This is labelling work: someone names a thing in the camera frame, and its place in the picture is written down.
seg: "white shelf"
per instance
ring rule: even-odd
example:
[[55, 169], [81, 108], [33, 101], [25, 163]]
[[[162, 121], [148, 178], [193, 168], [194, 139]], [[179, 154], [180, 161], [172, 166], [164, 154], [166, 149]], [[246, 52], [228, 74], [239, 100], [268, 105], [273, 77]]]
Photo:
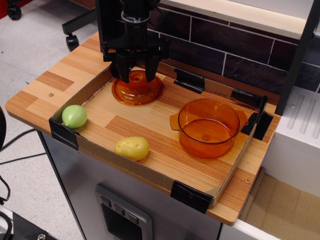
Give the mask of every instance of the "white shelf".
[[306, 19], [228, 0], [162, 0], [161, 2], [172, 7], [298, 40], [306, 24]]

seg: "screw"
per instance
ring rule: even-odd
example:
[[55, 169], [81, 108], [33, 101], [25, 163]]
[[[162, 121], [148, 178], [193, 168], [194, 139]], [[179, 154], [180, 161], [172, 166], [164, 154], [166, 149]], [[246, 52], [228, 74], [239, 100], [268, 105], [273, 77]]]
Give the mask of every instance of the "screw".
[[39, 235], [38, 235], [38, 240], [45, 240], [46, 239], [46, 235], [44, 235], [44, 234], [42, 234], [42, 233], [40, 233]]

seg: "orange plastic pot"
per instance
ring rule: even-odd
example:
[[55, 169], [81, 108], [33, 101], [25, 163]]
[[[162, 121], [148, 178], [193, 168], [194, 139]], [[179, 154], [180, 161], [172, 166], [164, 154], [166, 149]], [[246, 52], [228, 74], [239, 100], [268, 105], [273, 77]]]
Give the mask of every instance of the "orange plastic pot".
[[129, 72], [129, 83], [116, 79], [112, 84], [112, 94], [120, 103], [128, 106], [144, 106], [157, 100], [164, 90], [164, 84], [155, 76], [147, 82], [146, 72]]
[[226, 154], [247, 122], [243, 111], [210, 98], [188, 102], [177, 114], [170, 116], [171, 128], [179, 131], [184, 149], [203, 159]]

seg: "black cable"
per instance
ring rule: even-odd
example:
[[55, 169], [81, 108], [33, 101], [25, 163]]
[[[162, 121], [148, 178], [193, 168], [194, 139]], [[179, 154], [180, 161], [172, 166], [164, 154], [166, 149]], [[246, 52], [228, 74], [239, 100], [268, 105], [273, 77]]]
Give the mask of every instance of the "black cable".
[[28, 133], [31, 133], [31, 132], [34, 132], [35, 129], [32, 128], [32, 129], [29, 129], [27, 131], [24, 131], [23, 133], [20, 133], [18, 136], [16, 136], [14, 139], [12, 139], [11, 141], [9, 141], [7, 144], [5, 144], [2, 149], [1, 149], [1, 152], [6, 149], [7, 147], [9, 147], [11, 144], [13, 144], [15, 141], [17, 141], [19, 138], [21, 138], [22, 136], [28, 134]]
[[22, 159], [34, 158], [34, 157], [41, 156], [41, 155], [45, 155], [45, 154], [46, 154], [46, 153], [45, 153], [45, 152], [43, 152], [43, 153], [39, 153], [39, 154], [35, 154], [35, 155], [31, 155], [31, 156], [23, 156], [23, 157], [19, 157], [19, 158], [13, 159], [13, 160], [9, 160], [9, 161], [1, 162], [1, 163], [0, 163], [0, 165], [2, 165], [2, 164], [12, 163], [12, 162], [15, 162], [15, 161], [18, 161], [18, 160], [22, 160]]
[[11, 231], [12, 231], [12, 227], [13, 227], [11, 219], [1, 211], [0, 211], [0, 217], [2, 217], [6, 221], [6, 223], [8, 224], [8, 229], [6, 230], [5, 235], [2, 240], [9, 240], [11, 237]]
[[153, 26], [159, 26], [161, 23], [162, 23], [162, 21], [164, 20], [164, 15], [163, 15], [163, 13], [162, 13], [162, 11], [160, 10], [160, 8], [158, 7], [158, 6], [155, 6], [154, 7], [155, 9], [157, 9], [157, 11], [160, 13], [160, 15], [161, 15], [161, 19], [160, 19], [160, 22], [159, 23], [153, 23], [153, 22], [151, 22], [150, 20], [148, 21], [151, 25], [153, 25]]
[[8, 189], [8, 194], [6, 196], [6, 198], [0, 197], [0, 204], [3, 205], [4, 202], [8, 201], [10, 198], [10, 194], [11, 194], [11, 190], [10, 187], [8, 185], [8, 183], [2, 178], [2, 176], [0, 175], [0, 180], [1, 182], [3, 182], [3, 184], [6, 186], [6, 188]]
[[6, 138], [6, 131], [7, 131], [6, 117], [5, 117], [4, 111], [0, 106], [0, 151], [2, 149], [2, 146]]

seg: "cardboard floor mat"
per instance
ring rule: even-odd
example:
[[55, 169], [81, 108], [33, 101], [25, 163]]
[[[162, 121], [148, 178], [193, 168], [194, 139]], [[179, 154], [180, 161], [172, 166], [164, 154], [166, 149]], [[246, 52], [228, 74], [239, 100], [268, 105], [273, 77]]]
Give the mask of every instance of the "cardboard floor mat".
[[319, 240], [320, 197], [264, 175], [245, 221], [282, 240]]

